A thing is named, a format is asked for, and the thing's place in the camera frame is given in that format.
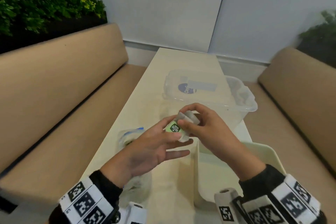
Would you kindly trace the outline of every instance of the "bench backrest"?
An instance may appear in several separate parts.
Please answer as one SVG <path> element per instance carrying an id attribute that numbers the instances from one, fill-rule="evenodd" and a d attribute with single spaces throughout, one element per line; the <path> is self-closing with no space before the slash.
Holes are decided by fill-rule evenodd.
<path id="1" fill-rule="evenodd" d="M 259 82 L 336 171 L 336 69 L 285 48 Z"/>
<path id="2" fill-rule="evenodd" d="M 116 24 L 0 55 L 0 172 L 127 60 Z"/>

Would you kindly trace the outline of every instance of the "white plastic tub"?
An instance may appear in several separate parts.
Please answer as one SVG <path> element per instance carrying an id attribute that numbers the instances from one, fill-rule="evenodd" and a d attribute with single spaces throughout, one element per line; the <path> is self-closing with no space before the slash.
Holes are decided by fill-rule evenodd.
<path id="1" fill-rule="evenodd" d="M 261 161 L 286 174 L 278 155 L 270 146 L 252 142 L 243 143 Z M 213 155 L 201 142 L 197 143 L 194 154 L 194 203 L 198 208 L 212 209 L 215 204 L 215 193 L 225 188 L 234 188 L 240 196 L 243 196 L 238 181 L 239 178 L 228 164 Z"/>
<path id="2" fill-rule="evenodd" d="M 215 110 L 230 129 L 234 129 L 248 112 L 258 109 L 254 95 L 238 78 L 190 70 L 169 72 L 163 98 L 171 103 L 175 112 L 165 113 L 166 116 L 176 114 L 176 107 L 198 102 Z"/>

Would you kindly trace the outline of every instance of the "black sleeve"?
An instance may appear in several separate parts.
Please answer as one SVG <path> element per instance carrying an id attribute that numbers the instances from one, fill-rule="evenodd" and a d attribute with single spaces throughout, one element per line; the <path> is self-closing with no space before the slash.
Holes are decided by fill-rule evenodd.
<path id="1" fill-rule="evenodd" d="M 267 195 L 274 206 L 280 211 L 283 217 L 289 224 L 296 224 L 295 220 L 289 215 L 289 213 L 283 208 L 279 201 L 271 193 L 276 187 L 283 183 L 285 176 L 271 165 L 266 165 L 266 168 L 256 175 L 255 177 L 247 181 L 239 181 L 239 185 L 243 190 L 244 197 L 242 203 L 254 200 L 258 197 Z M 322 211 L 320 215 L 312 224 L 326 224 L 327 219 Z"/>
<path id="2" fill-rule="evenodd" d="M 107 179 L 100 170 L 94 171 L 90 175 L 94 185 L 100 190 L 106 200 L 115 208 L 118 205 L 119 196 L 123 189 L 117 187 Z M 49 217 L 50 224 L 69 224 L 68 218 L 62 212 L 61 206 L 58 205 Z"/>

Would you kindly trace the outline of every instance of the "green label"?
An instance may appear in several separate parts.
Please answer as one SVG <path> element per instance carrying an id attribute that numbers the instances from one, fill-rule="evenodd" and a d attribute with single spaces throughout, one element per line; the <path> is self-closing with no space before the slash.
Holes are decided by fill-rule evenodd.
<path id="1" fill-rule="evenodd" d="M 166 132 L 179 132 L 183 131 L 177 124 L 176 121 L 172 121 L 166 128 Z"/>

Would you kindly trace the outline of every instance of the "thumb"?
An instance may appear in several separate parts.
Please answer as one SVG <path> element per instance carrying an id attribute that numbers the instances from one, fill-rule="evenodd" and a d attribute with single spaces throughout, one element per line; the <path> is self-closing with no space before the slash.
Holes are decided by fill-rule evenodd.
<path id="1" fill-rule="evenodd" d="M 185 131 L 187 131 L 190 134 L 194 134 L 196 137 L 200 137 L 202 133 L 202 127 L 195 125 L 191 122 L 188 122 L 186 120 L 178 120 L 177 124 Z"/>

